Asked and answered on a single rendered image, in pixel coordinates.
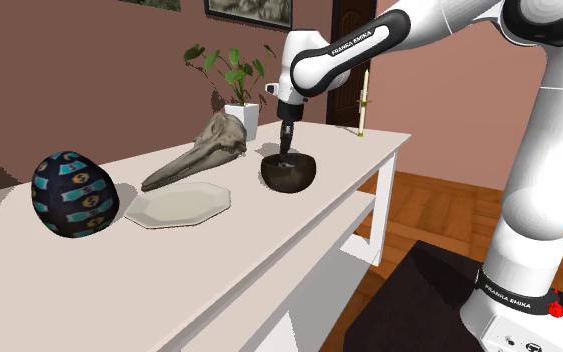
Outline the black framed wall picture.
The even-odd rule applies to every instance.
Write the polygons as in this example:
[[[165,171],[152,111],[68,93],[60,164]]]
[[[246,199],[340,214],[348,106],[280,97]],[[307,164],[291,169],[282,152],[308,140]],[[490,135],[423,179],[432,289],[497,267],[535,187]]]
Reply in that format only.
[[[203,0],[205,13],[249,24],[290,30],[293,0]]]

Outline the dark blue patterned egg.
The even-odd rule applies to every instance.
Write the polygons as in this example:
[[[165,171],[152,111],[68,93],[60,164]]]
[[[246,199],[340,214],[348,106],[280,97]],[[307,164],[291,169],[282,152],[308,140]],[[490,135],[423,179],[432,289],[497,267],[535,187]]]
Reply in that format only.
[[[108,173],[74,151],[55,153],[37,166],[31,199],[41,222],[65,238],[86,237],[107,228],[120,207]]]

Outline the white table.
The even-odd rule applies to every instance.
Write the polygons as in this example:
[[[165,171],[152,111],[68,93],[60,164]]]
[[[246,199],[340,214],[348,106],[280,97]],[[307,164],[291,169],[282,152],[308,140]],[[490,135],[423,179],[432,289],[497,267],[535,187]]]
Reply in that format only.
[[[298,343],[294,300],[336,265],[331,306],[379,261],[407,139],[302,122],[293,145],[316,159],[317,174],[283,194],[260,180],[279,141],[279,125],[263,125],[244,156],[196,175],[229,190],[231,205],[192,227],[120,218],[66,239],[40,223],[29,184],[1,189],[0,352],[318,352],[332,320],[315,317]]]

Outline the dark robot stand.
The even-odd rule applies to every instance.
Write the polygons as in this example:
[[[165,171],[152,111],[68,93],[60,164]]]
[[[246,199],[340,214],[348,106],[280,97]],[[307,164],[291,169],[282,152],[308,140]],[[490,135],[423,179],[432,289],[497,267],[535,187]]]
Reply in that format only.
[[[563,352],[563,240],[493,240],[483,263],[419,241],[347,330],[344,352]]]

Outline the dark brown bowl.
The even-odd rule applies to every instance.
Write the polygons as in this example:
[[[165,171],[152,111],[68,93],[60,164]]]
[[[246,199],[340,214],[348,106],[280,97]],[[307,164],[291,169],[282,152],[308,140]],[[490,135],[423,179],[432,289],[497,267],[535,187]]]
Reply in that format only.
[[[308,188],[315,179],[315,159],[303,153],[278,153],[264,157],[260,164],[265,184],[281,193],[297,193]]]

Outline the cream candle with brass holder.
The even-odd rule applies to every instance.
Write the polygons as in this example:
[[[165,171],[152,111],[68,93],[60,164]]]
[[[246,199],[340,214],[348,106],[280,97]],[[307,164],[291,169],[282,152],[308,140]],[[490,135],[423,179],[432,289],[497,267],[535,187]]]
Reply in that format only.
[[[364,135],[364,126],[365,126],[365,116],[367,111],[367,105],[370,103],[368,99],[368,85],[369,85],[369,70],[366,69],[364,72],[363,77],[363,86],[361,90],[360,99],[358,100],[359,104],[359,124],[358,124],[358,132],[357,135],[362,137]]]

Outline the grey long-beaked animal skull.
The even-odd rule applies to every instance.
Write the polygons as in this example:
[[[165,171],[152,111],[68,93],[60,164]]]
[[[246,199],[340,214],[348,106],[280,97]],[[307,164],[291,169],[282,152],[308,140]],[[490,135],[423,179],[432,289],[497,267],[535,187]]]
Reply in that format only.
[[[247,130],[236,116],[215,113],[194,139],[193,147],[148,176],[141,190],[155,190],[235,160],[247,150],[246,137]]]

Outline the green wall picture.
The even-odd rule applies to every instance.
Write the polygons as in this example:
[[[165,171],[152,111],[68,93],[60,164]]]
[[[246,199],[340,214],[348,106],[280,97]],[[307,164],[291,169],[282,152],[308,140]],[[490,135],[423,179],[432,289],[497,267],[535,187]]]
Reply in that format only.
[[[140,6],[164,9],[180,12],[181,0],[119,0],[121,2],[132,3]]]

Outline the green plant in white pot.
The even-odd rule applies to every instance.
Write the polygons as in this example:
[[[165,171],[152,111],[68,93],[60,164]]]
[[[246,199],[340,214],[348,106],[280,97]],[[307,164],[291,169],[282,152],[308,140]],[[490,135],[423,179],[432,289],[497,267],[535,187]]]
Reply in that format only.
[[[259,59],[247,60],[237,48],[229,48],[227,58],[223,58],[220,50],[205,53],[205,48],[198,44],[188,48],[183,54],[185,62],[203,58],[203,70],[215,70],[231,87],[236,102],[226,104],[224,112],[237,117],[243,124],[247,131],[247,141],[256,138],[259,123],[260,105],[253,101],[253,88],[267,73],[269,61],[276,57],[269,45],[264,44],[263,47],[267,56],[264,62]]]

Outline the white octagonal plate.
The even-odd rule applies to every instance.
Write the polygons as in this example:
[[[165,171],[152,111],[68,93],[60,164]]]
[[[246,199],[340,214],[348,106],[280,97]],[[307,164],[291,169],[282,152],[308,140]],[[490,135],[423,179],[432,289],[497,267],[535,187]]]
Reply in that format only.
[[[146,229],[196,226],[231,206],[231,192],[205,182],[173,184],[136,196],[124,216]]]

